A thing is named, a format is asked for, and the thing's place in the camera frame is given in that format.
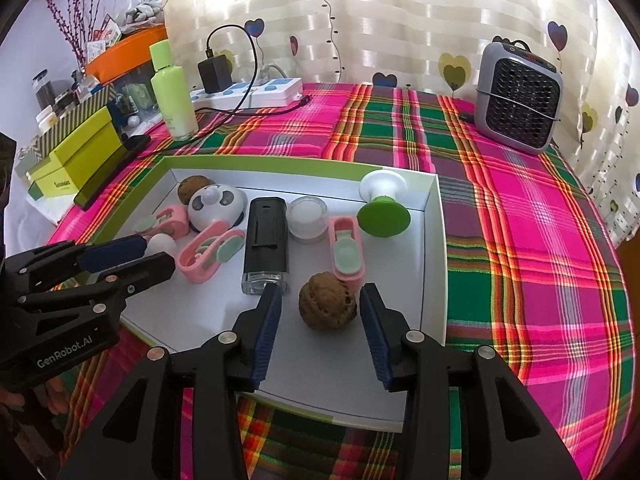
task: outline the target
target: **heater grille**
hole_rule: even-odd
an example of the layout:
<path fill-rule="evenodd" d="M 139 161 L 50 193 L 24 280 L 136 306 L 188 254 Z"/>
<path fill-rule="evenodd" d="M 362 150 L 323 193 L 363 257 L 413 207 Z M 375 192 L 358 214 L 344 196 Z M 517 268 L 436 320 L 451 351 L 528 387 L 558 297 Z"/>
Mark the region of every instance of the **heater grille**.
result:
<path fill-rule="evenodd" d="M 500 59 L 495 64 L 491 93 L 494 95 L 489 98 L 486 111 L 489 128 L 523 144 L 542 148 L 554 125 L 553 120 L 545 116 L 556 116 L 559 84 L 512 59 Z"/>

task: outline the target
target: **yellow-green box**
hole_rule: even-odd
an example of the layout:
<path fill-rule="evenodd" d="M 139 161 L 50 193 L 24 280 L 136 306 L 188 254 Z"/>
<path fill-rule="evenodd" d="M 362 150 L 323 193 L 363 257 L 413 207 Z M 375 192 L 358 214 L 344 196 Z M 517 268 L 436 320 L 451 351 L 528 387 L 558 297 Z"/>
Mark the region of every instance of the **yellow-green box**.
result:
<path fill-rule="evenodd" d="M 44 196 L 77 193 L 122 142 L 106 107 L 80 124 L 29 172 Z"/>

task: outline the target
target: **white power strip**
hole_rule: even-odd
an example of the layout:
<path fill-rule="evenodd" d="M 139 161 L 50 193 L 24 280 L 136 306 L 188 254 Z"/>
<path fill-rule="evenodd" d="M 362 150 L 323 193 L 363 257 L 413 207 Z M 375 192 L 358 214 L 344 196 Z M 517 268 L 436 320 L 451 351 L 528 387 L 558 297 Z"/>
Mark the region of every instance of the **white power strip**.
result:
<path fill-rule="evenodd" d="M 249 83 L 235 83 L 225 91 L 207 94 L 204 90 L 191 92 L 194 110 L 202 107 L 234 110 L 246 92 Z M 240 109 L 277 108 L 289 106 L 293 101 L 302 99 L 302 79 L 271 79 L 264 85 L 251 88 Z"/>

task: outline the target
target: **green bottle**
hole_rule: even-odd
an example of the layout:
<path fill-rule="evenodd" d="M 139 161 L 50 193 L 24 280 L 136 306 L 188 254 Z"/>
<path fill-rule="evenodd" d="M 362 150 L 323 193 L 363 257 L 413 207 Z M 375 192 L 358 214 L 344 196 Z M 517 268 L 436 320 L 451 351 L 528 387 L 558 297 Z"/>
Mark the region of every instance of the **green bottle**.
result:
<path fill-rule="evenodd" d="M 149 47 L 156 75 L 151 86 L 169 134 L 175 140 L 189 138 L 198 131 L 187 78 L 181 66 L 174 65 L 169 41 L 159 41 Z"/>

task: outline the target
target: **walnut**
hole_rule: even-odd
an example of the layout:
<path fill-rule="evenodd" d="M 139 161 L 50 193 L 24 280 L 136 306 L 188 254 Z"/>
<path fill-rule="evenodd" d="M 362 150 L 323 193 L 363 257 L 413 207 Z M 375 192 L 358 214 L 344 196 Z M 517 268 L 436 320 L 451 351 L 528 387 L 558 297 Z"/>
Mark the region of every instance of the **walnut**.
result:
<path fill-rule="evenodd" d="M 209 186 L 210 184 L 213 184 L 213 182 L 206 176 L 188 176 L 180 183 L 180 186 L 178 186 L 178 199 L 180 199 L 180 202 L 184 205 L 189 205 L 189 200 L 191 200 L 194 193 L 203 187 Z"/>
<path fill-rule="evenodd" d="M 338 330 L 356 317 L 356 300 L 331 272 L 314 274 L 300 289 L 300 316 L 314 330 Z"/>

